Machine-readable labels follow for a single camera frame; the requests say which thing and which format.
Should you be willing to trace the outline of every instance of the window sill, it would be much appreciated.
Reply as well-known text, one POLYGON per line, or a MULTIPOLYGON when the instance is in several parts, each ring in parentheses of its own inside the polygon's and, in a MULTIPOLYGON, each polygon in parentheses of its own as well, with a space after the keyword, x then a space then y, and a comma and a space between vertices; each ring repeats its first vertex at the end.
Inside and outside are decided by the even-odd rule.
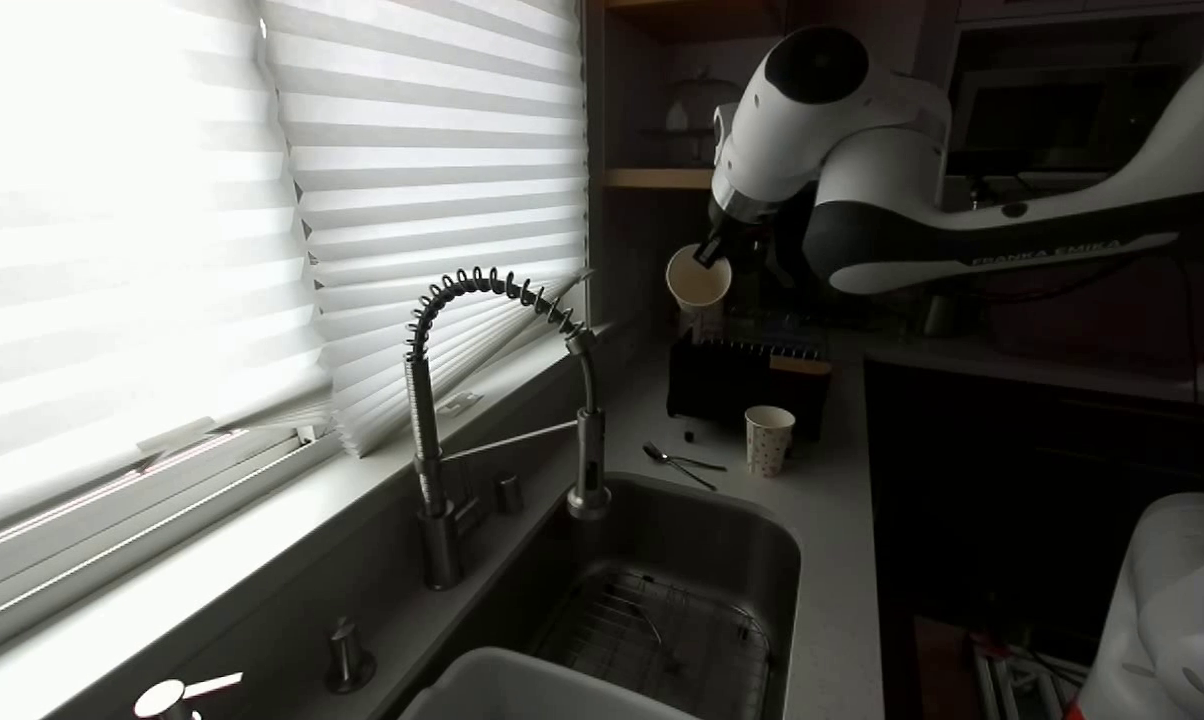
MULTIPOLYGON (((530 379, 566 368, 569 360, 561 340, 545 336, 474 374, 466 389, 482 395, 482 402, 460 417, 439 418, 443 442, 461 430, 490 429, 498 420, 494 407, 514 400, 519 389, 530 395, 535 391, 530 379)), ((309 452, 323 452, 323 443, 331 452, 338 439, 327 436, 309 452)), ((362 459, 343 454, 329 459, 0 648, 4 720, 52 715, 376 488, 405 478, 412 445, 411 437, 402 436, 362 459)))

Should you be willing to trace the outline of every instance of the wooden shelf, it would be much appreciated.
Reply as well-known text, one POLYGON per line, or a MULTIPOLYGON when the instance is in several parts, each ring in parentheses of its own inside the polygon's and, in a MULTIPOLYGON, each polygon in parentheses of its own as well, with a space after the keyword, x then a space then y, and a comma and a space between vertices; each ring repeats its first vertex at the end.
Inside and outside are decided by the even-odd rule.
POLYGON ((606 6, 661 45, 679 45, 780 35, 783 1, 606 0, 606 6))
POLYGON ((708 190, 713 169, 612 169, 607 187, 645 187, 651 190, 708 190))

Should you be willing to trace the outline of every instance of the polka dot paper cup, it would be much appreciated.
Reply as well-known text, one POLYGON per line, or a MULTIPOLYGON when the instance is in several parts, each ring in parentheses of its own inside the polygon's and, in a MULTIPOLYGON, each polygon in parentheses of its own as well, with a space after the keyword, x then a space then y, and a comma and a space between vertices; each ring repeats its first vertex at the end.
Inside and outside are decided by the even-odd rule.
POLYGON ((793 442, 793 424, 798 421, 793 413, 756 405, 744 411, 748 425, 748 462, 749 474, 774 478, 784 466, 784 454, 793 442))

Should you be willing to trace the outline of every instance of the window frame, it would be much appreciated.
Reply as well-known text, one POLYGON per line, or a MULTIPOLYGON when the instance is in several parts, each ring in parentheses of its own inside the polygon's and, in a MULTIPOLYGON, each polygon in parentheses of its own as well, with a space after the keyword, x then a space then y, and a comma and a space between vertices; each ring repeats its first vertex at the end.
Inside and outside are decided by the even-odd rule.
POLYGON ((0 530, 0 643, 336 454, 334 433, 234 430, 0 530))

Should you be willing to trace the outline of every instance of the microwave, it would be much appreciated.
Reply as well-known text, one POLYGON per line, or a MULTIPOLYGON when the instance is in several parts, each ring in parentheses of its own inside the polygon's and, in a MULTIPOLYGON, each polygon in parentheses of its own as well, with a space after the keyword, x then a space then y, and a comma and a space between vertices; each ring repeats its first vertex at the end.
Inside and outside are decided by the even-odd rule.
POLYGON ((963 72, 948 172, 1112 172, 1140 149, 1188 70, 1150 63, 963 72))

